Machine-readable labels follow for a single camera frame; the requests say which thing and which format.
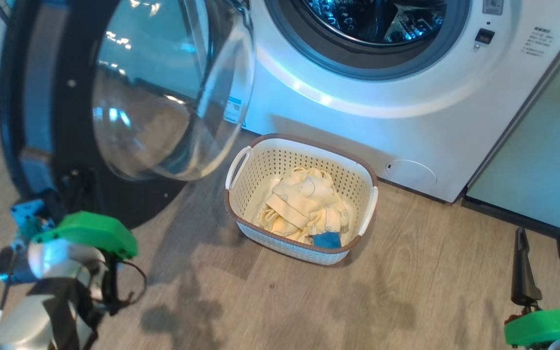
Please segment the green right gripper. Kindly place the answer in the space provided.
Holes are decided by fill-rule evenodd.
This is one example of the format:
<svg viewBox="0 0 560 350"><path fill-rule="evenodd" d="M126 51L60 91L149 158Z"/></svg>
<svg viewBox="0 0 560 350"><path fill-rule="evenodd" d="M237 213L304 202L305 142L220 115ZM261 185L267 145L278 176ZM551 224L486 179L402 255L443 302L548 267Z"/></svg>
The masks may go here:
<svg viewBox="0 0 560 350"><path fill-rule="evenodd" d="M560 258L560 237L557 239ZM529 261L530 245L526 230L516 229L513 253L511 301L525 308L538 306L543 295L535 284ZM546 348L560 341L560 308L513 315L504 324L505 342L512 347Z"/></svg>

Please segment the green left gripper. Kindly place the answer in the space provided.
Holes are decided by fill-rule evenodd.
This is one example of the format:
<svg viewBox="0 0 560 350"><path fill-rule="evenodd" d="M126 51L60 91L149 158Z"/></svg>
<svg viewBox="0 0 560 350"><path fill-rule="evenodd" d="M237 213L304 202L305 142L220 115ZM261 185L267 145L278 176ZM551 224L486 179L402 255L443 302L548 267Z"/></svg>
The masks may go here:
<svg viewBox="0 0 560 350"><path fill-rule="evenodd" d="M133 233L113 217L100 215L96 174L93 169L82 169L80 174L80 211L76 212L78 172L69 172L60 182L60 197L66 211L70 213L54 228L38 233L31 238L37 244L64 240L86 245L110 253L121 261L138 256L138 242Z"/></svg>

